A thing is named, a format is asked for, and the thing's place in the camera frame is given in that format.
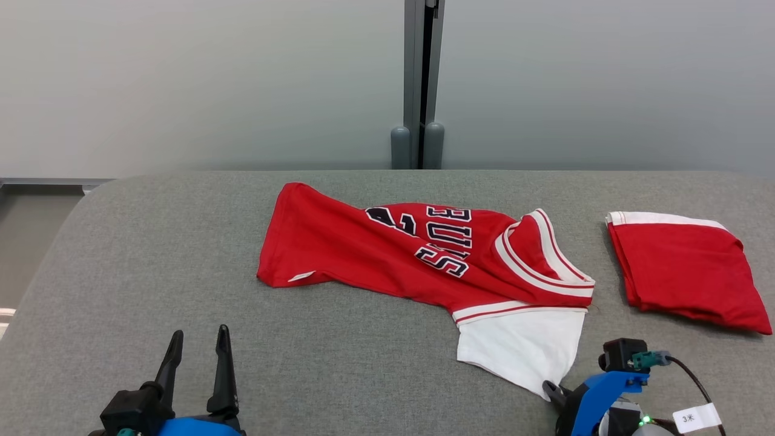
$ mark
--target gray fabric surface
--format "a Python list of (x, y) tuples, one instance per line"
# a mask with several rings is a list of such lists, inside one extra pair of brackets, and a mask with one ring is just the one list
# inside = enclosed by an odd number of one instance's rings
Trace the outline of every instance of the gray fabric surface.
[[(455, 361), (445, 310), (329, 283), (271, 289), (255, 278), (274, 200), (301, 181), (355, 206), (433, 202), (543, 208), (565, 255), (597, 280), (575, 387), (603, 342), (640, 337), (682, 358), (730, 435), (769, 434), (775, 343), (626, 306), (604, 216), (645, 210), (713, 219), (746, 245), (775, 319), (775, 186), (691, 172), (200, 172), (110, 182), (63, 225), (0, 341), (2, 434), (87, 434), (119, 389), (152, 379), (185, 332), (174, 408), (200, 414), (215, 336), (229, 325), (248, 434), (553, 434), (537, 396)], [(702, 403), (675, 365), (636, 397), (655, 417)], [(702, 434), (714, 434), (715, 431)]]

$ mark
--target white waistband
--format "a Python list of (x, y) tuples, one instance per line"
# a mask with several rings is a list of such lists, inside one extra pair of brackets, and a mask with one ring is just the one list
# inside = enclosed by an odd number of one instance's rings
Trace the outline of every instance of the white waistband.
[(465, 309), (456, 310), (452, 312), (452, 318), (455, 320), (457, 325), (460, 326), (477, 320), (503, 317), (505, 315), (512, 315), (517, 312), (526, 313), (541, 311), (587, 312), (587, 310), (583, 307), (531, 306), (528, 303), (524, 303), (522, 301), (505, 301), (503, 303), (482, 304), (480, 306), (472, 306)]
[(605, 216), (605, 222), (615, 226), (624, 224), (693, 224), (695, 226), (715, 227), (717, 229), (727, 230), (726, 227), (716, 221), (697, 220), (681, 215), (654, 212), (609, 212), (608, 215)]

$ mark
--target white fabric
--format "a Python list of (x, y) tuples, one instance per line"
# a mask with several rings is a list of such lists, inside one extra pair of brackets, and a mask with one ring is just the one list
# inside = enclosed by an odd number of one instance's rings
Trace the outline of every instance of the white fabric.
[(621, 226), (623, 224), (693, 224), (695, 226), (715, 227), (717, 229), (727, 230), (726, 227), (716, 221), (698, 220), (680, 215), (654, 212), (609, 212), (608, 215), (605, 216), (605, 222), (615, 226)]
[(584, 312), (548, 309), (460, 324), (457, 360), (486, 369), (549, 401), (543, 382), (560, 384), (573, 365)]

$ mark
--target white wall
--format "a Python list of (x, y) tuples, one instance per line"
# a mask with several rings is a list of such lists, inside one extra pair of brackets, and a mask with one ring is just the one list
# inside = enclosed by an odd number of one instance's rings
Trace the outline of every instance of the white wall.
[(775, 2), (447, 0), (444, 168), (775, 176)]
[(4, 0), (0, 178), (389, 168), (404, 2)]

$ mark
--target white label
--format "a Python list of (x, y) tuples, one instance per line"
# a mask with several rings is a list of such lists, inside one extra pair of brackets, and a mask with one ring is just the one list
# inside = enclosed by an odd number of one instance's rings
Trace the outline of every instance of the white label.
[(676, 421), (676, 427), (680, 433), (716, 427), (722, 422), (713, 403), (674, 412), (673, 420)]
[(315, 274), (314, 271), (305, 272), (304, 274), (294, 275), (290, 280), (288, 280), (288, 283), (295, 282), (295, 281), (301, 280), (301, 279), (306, 279), (307, 277), (309, 277), (310, 275), (313, 275), (313, 274)]

